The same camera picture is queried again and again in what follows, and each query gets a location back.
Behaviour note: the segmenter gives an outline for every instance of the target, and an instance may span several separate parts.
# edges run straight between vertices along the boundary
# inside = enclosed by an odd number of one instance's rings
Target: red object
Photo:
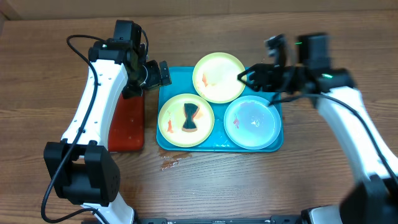
[[[108,151],[138,151],[144,146],[144,97],[120,95],[109,129]]]

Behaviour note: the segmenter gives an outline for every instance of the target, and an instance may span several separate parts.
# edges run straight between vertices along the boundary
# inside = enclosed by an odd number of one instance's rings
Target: yellow plate
[[[212,53],[204,56],[193,70],[193,87],[205,100],[212,103],[227,103],[235,100],[245,85],[238,81],[243,64],[227,53]]]
[[[182,131],[186,120],[184,103],[193,103],[199,107],[197,115],[193,118],[198,129],[191,133]],[[169,143],[179,147],[192,147],[202,143],[213,130],[214,122],[214,112],[209,103],[189,93],[169,99],[160,110],[157,120],[163,137]]]

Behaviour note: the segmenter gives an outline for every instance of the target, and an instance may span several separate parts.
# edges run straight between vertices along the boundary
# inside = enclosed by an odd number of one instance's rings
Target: green light
[[[322,76],[325,77],[325,78],[333,78],[333,75],[329,75],[329,74],[325,74],[325,73],[322,74]]]

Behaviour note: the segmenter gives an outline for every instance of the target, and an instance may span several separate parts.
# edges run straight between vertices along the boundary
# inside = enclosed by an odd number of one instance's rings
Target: tabletop
[[[398,154],[398,12],[301,12],[132,17],[149,38],[149,57],[194,66],[212,52],[245,66],[264,60],[263,40],[327,32],[334,67],[347,68],[383,139]],[[43,223],[50,177],[46,142],[59,141],[75,114],[88,67],[66,45],[72,34],[113,36],[116,18],[8,21],[0,36],[0,223]],[[93,42],[73,40],[84,54]],[[284,104],[284,145],[269,154],[166,152],[156,143],[159,91],[145,96],[145,145],[113,154],[120,193],[140,217],[243,218],[299,214],[338,203],[353,188],[348,161],[308,100]],[[174,167],[168,167],[178,160]],[[47,215],[79,209],[52,192]],[[78,223],[90,214],[65,223]]]

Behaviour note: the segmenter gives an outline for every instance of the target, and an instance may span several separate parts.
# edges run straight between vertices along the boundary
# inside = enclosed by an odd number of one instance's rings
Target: blue tray
[[[177,96],[182,93],[192,93],[198,94],[192,83],[192,73],[194,67],[170,67],[170,76],[172,78],[172,84],[160,88],[159,91],[159,107],[157,109],[157,114],[159,116],[159,111],[173,96]],[[250,88],[246,87],[243,90],[241,96],[255,95],[261,96],[267,100],[271,100],[274,93],[264,93],[255,92]],[[248,150],[237,146],[232,142],[224,130],[224,113],[230,103],[216,104],[210,103],[213,108],[215,123],[213,131],[210,136],[201,144],[194,147],[178,147],[169,143],[163,135],[160,133],[159,126],[157,125],[156,130],[156,140],[160,147],[165,150],[171,151],[195,151],[195,152],[274,152],[278,150],[284,143],[284,131],[283,131],[283,120],[282,120],[282,107],[280,104],[275,105],[278,113],[280,115],[280,120],[282,121],[282,126],[278,138],[270,145],[264,149],[259,150]]]

